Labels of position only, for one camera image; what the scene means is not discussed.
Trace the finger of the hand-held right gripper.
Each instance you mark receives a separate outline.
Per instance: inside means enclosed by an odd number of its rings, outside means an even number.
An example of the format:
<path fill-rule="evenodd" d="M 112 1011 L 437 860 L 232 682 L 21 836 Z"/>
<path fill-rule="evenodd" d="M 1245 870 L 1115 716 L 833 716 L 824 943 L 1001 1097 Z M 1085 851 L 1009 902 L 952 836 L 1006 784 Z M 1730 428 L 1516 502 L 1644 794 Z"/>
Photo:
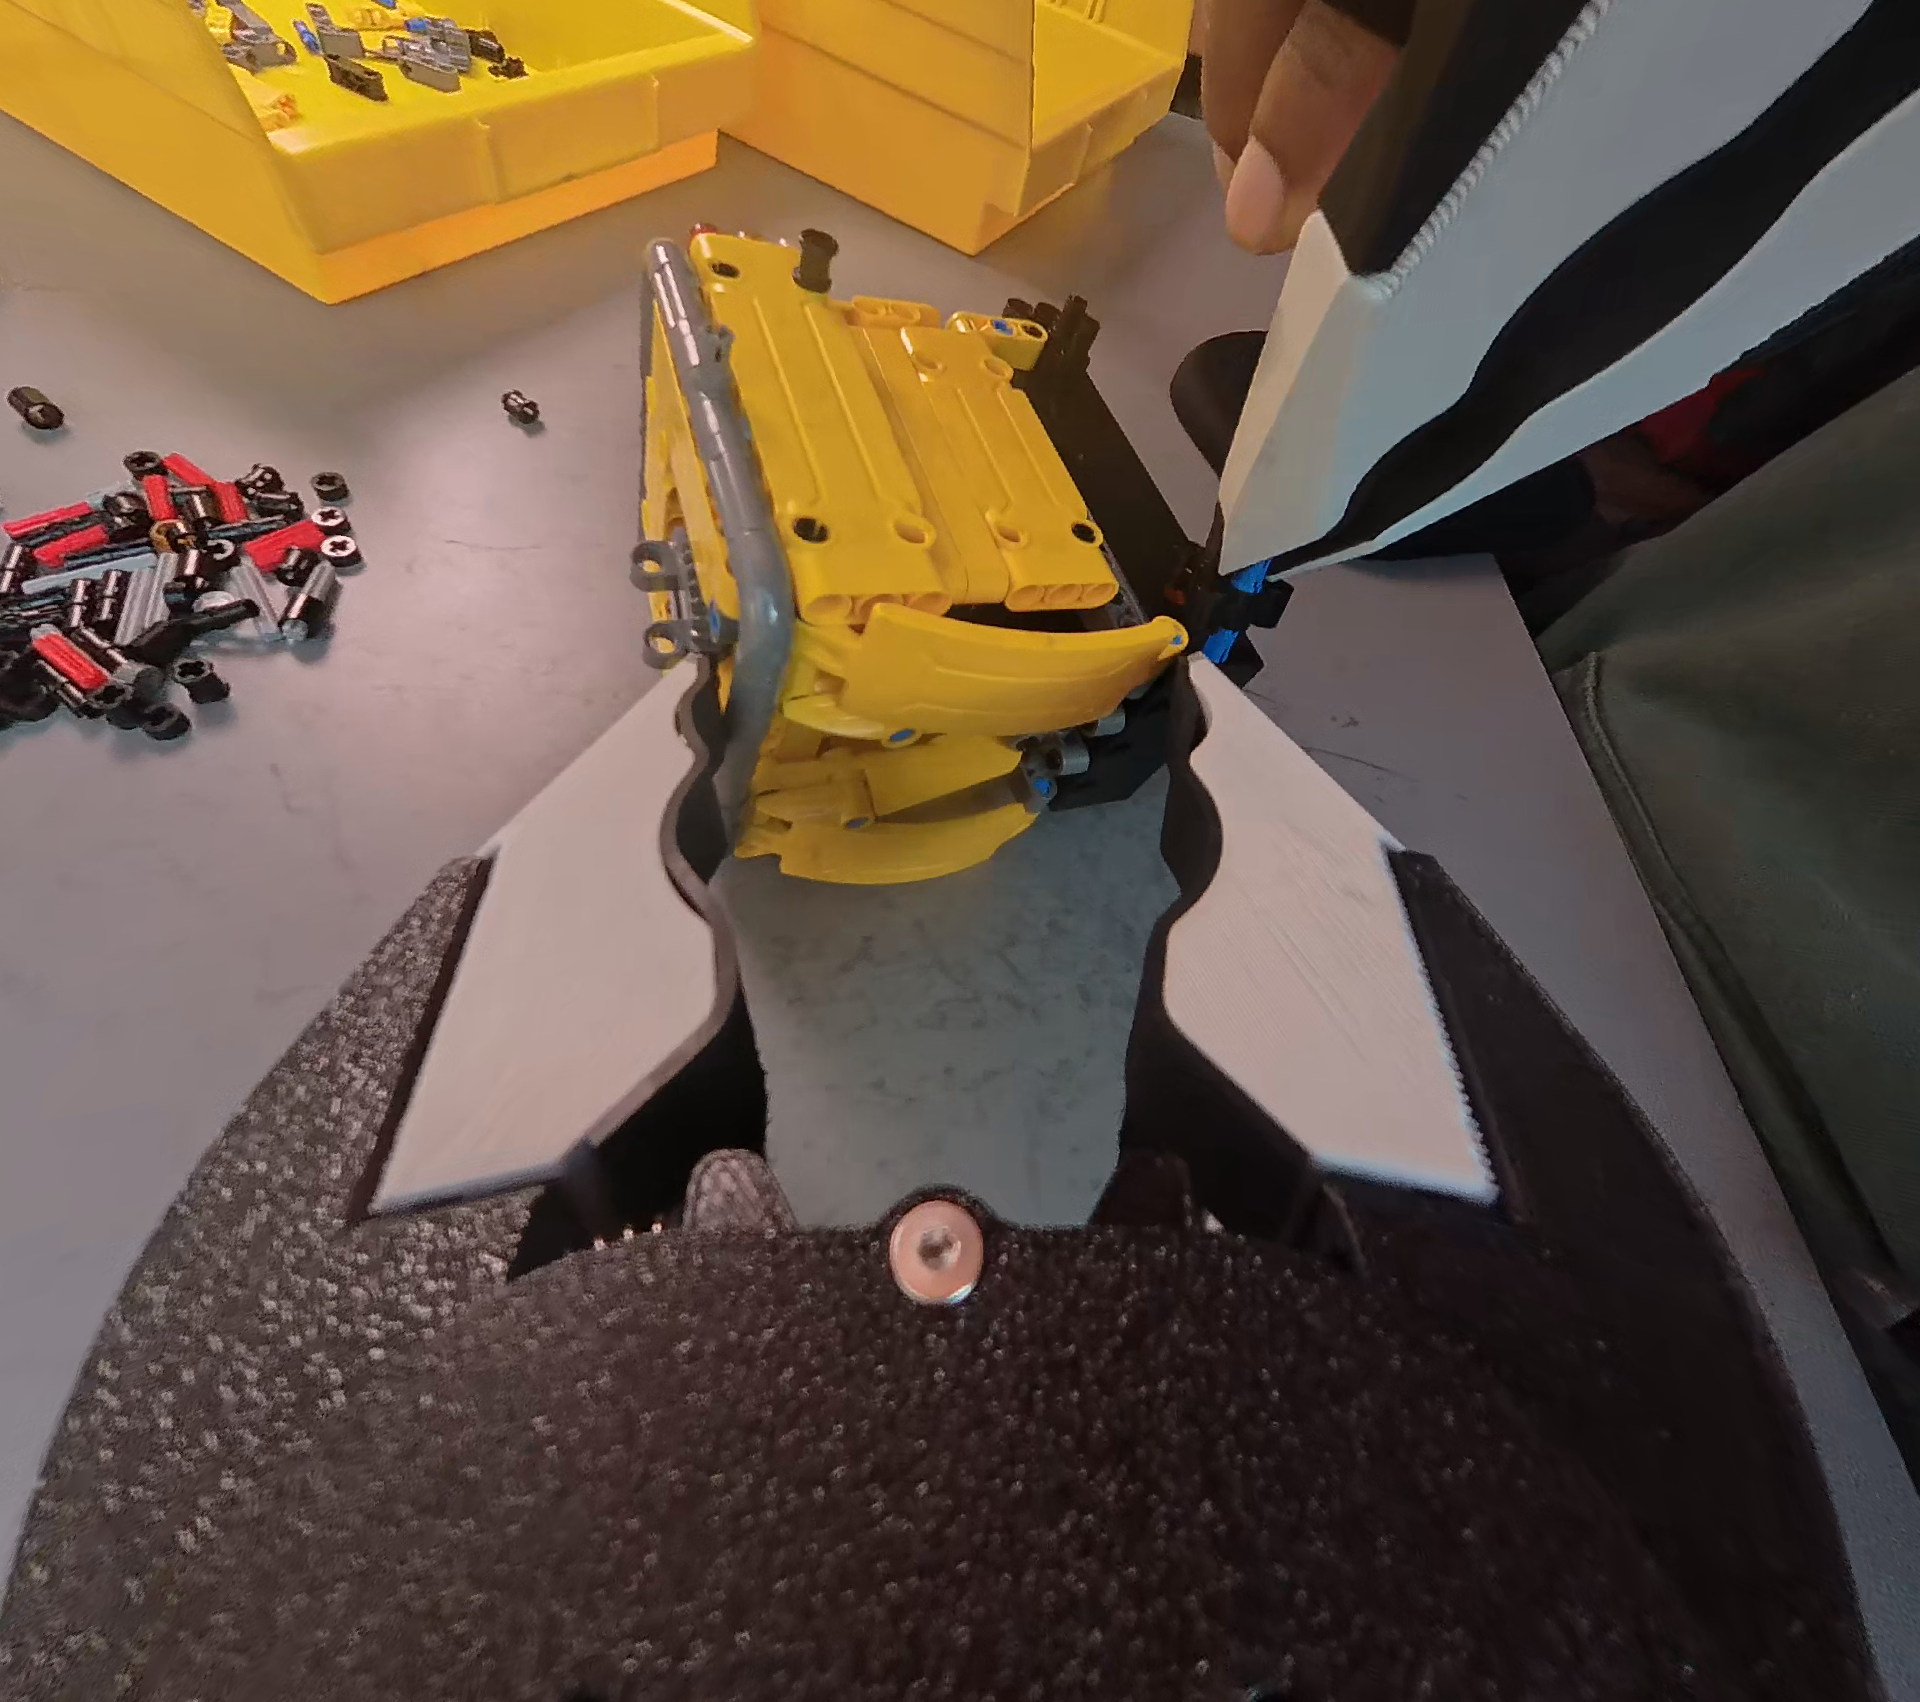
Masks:
<path fill-rule="evenodd" d="M 1613 257 L 1585 246 L 1499 329 L 1465 395 L 1383 457 L 1335 531 L 1280 574 L 1389 549 L 1697 390 L 1916 239 L 1916 122 L 1900 96 L 1826 168 L 1711 186 Z"/>
<path fill-rule="evenodd" d="M 1365 268 L 1359 222 L 1387 200 L 1365 147 L 1407 76 L 1413 56 L 1291 247 L 1222 472 L 1223 571 L 1335 531 L 1585 246 L 1623 257 L 1711 186 L 1818 170 L 1916 96 L 1916 0 L 1588 0 L 1413 235 Z"/>

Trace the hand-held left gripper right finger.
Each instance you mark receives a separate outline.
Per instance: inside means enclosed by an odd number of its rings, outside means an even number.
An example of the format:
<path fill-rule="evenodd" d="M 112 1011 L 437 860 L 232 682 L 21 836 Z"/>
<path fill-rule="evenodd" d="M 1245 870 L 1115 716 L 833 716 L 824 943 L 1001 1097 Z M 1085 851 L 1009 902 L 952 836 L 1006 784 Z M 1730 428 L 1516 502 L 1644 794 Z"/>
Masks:
<path fill-rule="evenodd" d="M 1296 1206 L 1316 1172 L 1496 1206 L 1402 840 L 1208 656 L 1170 690 L 1162 860 L 1129 1143 L 1208 1206 Z"/>

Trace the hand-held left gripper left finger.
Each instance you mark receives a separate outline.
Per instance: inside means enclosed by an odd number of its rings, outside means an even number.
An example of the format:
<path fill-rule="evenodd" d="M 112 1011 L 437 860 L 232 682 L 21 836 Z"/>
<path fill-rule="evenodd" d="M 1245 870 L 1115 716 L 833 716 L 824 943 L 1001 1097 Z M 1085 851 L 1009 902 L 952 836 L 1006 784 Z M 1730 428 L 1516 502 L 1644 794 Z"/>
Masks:
<path fill-rule="evenodd" d="M 367 1212 L 550 1187 L 718 1060 L 741 983 L 714 728 L 710 661 L 678 661 L 487 836 Z"/>

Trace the yellow plastic bin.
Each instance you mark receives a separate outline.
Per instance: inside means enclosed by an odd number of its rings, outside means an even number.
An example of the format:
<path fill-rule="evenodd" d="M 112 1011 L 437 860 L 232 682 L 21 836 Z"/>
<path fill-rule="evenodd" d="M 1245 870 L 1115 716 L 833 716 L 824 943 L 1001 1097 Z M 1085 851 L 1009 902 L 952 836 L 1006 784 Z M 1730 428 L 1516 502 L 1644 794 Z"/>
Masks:
<path fill-rule="evenodd" d="M 979 255 L 1167 122 L 1193 0 L 757 0 L 757 154 Z"/>

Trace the person's right hand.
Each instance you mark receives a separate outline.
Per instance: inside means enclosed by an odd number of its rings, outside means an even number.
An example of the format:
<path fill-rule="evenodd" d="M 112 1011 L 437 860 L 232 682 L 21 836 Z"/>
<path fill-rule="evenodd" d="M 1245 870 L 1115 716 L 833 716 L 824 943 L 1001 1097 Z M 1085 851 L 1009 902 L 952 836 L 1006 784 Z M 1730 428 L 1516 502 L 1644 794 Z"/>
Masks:
<path fill-rule="evenodd" d="M 1197 0 L 1193 50 L 1223 235 L 1287 255 L 1397 77 L 1402 47 L 1320 0 Z"/>

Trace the pile of mixed lego parts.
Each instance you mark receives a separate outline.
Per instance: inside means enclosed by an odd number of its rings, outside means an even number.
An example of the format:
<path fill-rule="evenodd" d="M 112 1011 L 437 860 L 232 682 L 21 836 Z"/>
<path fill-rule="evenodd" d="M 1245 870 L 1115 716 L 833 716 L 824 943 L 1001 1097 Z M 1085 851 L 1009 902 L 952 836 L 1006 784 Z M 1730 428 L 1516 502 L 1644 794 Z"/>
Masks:
<path fill-rule="evenodd" d="M 415 0 L 183 0 L 265 127 L 300 122 L 294 76 L 389 108 L 406 86 L 459 96 L 528 66 L 492 34 Z"/>

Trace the pile of small lego pins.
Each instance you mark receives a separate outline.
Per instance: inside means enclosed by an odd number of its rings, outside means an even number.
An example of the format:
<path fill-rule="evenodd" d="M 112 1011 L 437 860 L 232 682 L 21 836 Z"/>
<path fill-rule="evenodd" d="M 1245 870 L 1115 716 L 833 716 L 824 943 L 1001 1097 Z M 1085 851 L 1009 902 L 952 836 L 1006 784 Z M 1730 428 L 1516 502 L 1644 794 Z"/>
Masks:
<path fill-rule="evenodd" d="M 0 524 L 0 728 L 68 713 L 183 743 L 232 701 L 211 653 L 327 643 L 359 568 L 347 472 L 294 488 L 278 467 L 211 479 L 133 451 L 124 485 Z"/>

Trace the black lego connector assembly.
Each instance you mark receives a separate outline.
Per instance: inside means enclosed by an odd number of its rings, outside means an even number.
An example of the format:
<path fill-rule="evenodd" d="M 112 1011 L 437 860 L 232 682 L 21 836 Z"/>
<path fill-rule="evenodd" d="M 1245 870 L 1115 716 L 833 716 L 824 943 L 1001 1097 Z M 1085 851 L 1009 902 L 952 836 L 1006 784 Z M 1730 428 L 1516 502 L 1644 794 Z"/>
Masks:
<path fill-rule="evenodd" d="M 1189 656 L 1208 656 L 1239 690 L 1262 678 L 1257 629 L 1276 629 L 1296 585 L 1280 563 L 1254 563 L 1222 571 L 1200 549 L 1189 553 L 1178 574 L 1178 620 L 1189 629 Z"/>

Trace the yellow lego vehicle model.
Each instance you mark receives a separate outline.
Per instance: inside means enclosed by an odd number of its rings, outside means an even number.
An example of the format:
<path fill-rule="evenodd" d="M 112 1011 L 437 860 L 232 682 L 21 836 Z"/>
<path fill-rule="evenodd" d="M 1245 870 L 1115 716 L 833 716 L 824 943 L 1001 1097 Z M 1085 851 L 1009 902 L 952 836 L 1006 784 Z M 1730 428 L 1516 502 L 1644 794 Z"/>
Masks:
<path fill-rule="evenodd" d="M 843 300 L 833 255 L 650 246 L 637 585 L 650 661 L 710 668 L 733 855 L 899 888 L 1167 762 L 1197 555 L 1084 300 Z"/>

